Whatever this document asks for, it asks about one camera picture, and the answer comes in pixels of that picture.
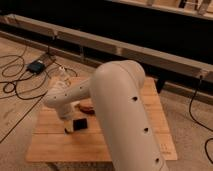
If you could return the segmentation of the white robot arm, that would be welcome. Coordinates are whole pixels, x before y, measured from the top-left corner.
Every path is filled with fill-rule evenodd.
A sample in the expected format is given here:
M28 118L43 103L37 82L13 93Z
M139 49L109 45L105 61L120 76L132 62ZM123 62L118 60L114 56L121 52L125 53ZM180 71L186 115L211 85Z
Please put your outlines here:
M144 81L139 63L107 62L76 85L56 82L44 104L68 119L70 104L89 98L116 171L169 171L141 99Z

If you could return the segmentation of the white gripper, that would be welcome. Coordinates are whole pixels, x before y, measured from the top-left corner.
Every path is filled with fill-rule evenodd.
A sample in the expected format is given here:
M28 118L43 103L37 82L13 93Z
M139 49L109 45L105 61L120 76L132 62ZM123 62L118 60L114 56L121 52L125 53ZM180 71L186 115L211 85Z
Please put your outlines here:
M77 119L74 117L73 109L70 105L63 105L57 110L58 117L63 121L66 131L74 131Z

